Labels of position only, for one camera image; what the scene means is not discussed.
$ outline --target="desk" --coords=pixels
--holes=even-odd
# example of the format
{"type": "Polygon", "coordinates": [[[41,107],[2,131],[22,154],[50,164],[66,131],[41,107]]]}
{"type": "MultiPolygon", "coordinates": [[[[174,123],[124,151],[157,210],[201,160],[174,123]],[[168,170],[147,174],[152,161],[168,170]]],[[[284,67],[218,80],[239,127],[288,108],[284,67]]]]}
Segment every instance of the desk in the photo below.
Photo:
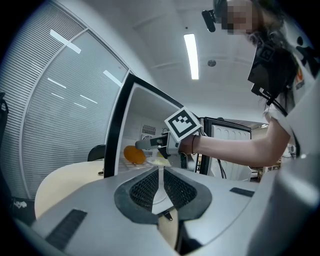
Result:
{"type": "Polygon", "coordinates": [[[98,175],[104,161],[78,162],[63,166],[50,173],[40,184],[34,200],[35,217],[90,182],[103,179],[98,175]]]}

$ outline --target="bracelet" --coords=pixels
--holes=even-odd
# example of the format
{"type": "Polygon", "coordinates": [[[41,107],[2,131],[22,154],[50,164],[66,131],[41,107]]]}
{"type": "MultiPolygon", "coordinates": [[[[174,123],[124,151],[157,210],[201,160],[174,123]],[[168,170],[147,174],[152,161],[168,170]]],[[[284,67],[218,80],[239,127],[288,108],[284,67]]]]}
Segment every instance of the bracelet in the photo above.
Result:
{"type": "Polygon", "coordinates": [[[191,144],[191,153],[192,153],[192,155],[195,155],[195,153],[194,153],[194,140],[195,140],[196,136],[197,135],[193,135],[193,139],[192,139],[192,144],[191,144]]]}

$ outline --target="white shirt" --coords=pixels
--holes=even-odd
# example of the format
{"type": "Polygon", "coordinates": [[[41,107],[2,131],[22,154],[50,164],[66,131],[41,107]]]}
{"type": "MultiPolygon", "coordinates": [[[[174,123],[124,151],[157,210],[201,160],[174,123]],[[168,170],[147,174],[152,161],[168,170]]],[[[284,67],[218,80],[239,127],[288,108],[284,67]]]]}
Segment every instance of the white shirt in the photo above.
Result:
{"type": "MultiPolygon", "coordinates": [[[[310,64],[308,61],[304,60],[305,56],[298,50],[299,48],[301,50],[301,48],[306,49],[308,47],[313,49],[313,47],[308,37],[292,20],[284,22],[282,32],[285,35],[288,43],[292,46],[292,48],[294,48],[293,55],[299,64],[297,74],[291,87],[291,97],[289,95],[287,99],[286,111],[289,113],[301,100],[303,95],[315,84],[315,78],[311,73],[310,64]]],[[[284,107],[284,103],[280,98],[281,97],[279,96],[277,101],[284,107]]],[[[273,104],[271,104],[270,107],[264,111],[264,116],[268,123],[270,122],[271,118],[276,119],[282,128],[285,129],[285,131],[291,136],[289,143],[294,144],[294,135],[287,119],[273,104]]]]}

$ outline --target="vertical blinds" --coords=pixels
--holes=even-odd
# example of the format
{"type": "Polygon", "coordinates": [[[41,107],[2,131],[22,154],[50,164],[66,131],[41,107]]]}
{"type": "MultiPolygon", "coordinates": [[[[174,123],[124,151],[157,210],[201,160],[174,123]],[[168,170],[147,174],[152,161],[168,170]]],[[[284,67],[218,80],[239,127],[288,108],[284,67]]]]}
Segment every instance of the vertical blinds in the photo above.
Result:
{"type": "Polygon", "coordinates": [[[53,59],[32,94],[22,132],[22,162],[32,198],[56,169],[87,161],[104,144],[127,68],[89,31],[53,59]]]}
{"type": "Polygon", "coordinates": [[[19,137],[29,95],[42,70],[64,45],[50,35],[54,30],[70,40],[85,27],[52,3],[42,5],[23,25],[0,68],[0,90],[5,92],[9,115],[3,136],[0,165],[15,197],[27,193],[20,169],[19,137]]]}

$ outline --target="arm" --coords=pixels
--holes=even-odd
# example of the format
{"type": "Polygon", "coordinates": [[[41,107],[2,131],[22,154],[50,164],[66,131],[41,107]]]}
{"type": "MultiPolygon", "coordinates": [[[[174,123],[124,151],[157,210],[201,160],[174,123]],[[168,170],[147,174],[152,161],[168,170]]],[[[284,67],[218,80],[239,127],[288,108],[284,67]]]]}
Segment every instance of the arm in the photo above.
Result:
{"type": "MultiPolygon", "coordinates": [[[[193,135],[185,138],[181,142],[180,151],[190,154],[192,139],[193,135]]],[[[290,135],[272,118],[264,138],[227,140],[196,136],[193,153],[244,166],[272,166],[284,153],[289,139],[290,135]]]]}

